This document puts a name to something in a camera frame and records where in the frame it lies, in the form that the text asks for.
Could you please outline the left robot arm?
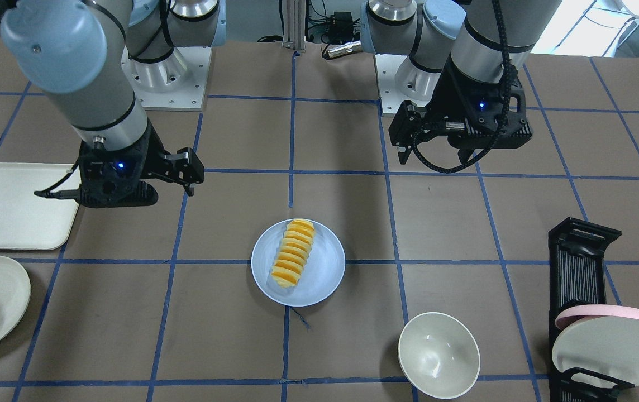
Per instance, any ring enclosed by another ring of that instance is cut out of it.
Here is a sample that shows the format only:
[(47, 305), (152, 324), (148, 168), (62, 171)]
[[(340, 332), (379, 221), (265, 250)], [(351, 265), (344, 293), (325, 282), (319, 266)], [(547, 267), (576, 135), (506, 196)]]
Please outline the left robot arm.
[(406, 56), (437, 74), (430, 99), (400, 103), (389, 126), (399, 163), (409, 156), (454, 173), (491, 150), (532, 139), (518, 71), (560, 7), (559, 1), (366, 1), (365, 52)]

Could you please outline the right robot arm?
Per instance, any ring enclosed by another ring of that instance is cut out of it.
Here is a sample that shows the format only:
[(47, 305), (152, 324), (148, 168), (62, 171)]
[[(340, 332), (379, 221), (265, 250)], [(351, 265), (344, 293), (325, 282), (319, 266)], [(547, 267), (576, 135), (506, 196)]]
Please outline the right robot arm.
[(21, 71), (79, 135), (79, 155), (64, 180), (35, 191), (39, 198), (72, 199), (87, 208), (151, 206), (150, 180), (182, 186), (187, 196), (204, 181), (190, 147), (168, 152), (121, 67), (127, 53), (136, 78), (167, 90), (189, 74), (182, 47), (225, 43), (223, 1), (10, 1), (1, 16), (3, 43)]

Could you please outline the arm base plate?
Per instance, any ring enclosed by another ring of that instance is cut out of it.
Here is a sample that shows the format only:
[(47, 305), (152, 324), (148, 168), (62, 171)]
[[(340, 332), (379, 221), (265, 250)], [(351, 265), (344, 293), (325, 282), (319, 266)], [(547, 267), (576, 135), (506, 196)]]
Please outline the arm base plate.
[(398, 54), (376, 54), (375, 69), (384, 117), (393, 117), (405, 101), (424, 107), (441, 75), (419, 69), (409, 56)]
[(164, 60), (144, 63), (121, 57), (121, 69), (147, 111), (201, 112), (213, 49), (177, 47)]

